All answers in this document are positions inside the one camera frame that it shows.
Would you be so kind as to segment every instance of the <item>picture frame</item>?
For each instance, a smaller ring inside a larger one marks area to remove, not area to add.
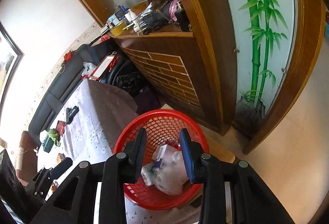
[[[10,83],[22,57],[22,51],[0,22],[0,119]]]

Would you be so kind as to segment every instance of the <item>white plastic bag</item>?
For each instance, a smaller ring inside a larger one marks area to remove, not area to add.
[[[96,65],[90,63],[90,62],[83,62],[83,66],[85,67],[84,70],[82,71],[81,76],[90,76],[92,72],[95,70]]]

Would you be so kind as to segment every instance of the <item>metal screw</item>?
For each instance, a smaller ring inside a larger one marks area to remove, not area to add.
[[[205,160],[210,159],[210,158],[211,158],[211,154],[209,154],[209,153],[203,153],[203,154],[201,155],[201,158],[202,158],[202,159],[205,159]]]
[[[79,164],[79,167],[80,168],[86,168],[88,166],[88,162],[87,161],[82,161],[80,164]]]
[[[125,157],[126,157],[126,153],[124,153],[124,152],[121,152],[121,153],[117,153],[116,154],[116,158],[118,158],[118,159],[123,159]]]
[[[242,168],[246,168],[248,166],[248,163],[246,161],[240,161],[239,166],[241,166]]]

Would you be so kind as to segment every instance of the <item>beige floor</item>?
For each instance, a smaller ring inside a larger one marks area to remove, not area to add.
[[[329,190],[329,42],[324,40],[314,71],[287,116],[249,155],[244,137],[231,128],[206,134],[246,160],[279,198],[296,224],[307,224]]]

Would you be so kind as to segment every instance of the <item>cabinet door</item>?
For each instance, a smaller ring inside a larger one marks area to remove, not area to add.
[[[116,41],[170,106],[212,129],[220,127],[195,38],[146,36]]]

